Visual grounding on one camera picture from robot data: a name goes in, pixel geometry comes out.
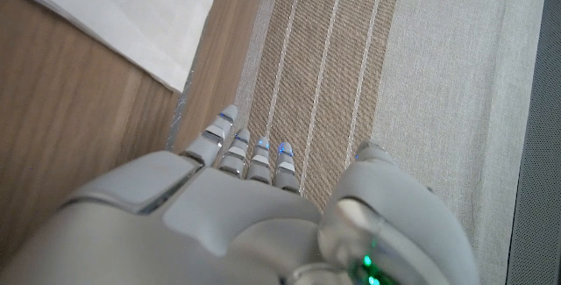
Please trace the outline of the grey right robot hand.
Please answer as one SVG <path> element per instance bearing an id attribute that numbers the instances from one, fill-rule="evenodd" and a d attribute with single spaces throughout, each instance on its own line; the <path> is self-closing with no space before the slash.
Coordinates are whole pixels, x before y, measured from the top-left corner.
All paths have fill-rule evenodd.
<path id="1" fill-rule="evenodd" d="M 269 159 L 224 108 L 181 153 L 149 153 L 74 191 L 1 270 L 4 284 L 476 284 L 443 201 L 364 141 L 327 206 L 293 150 Z"/>

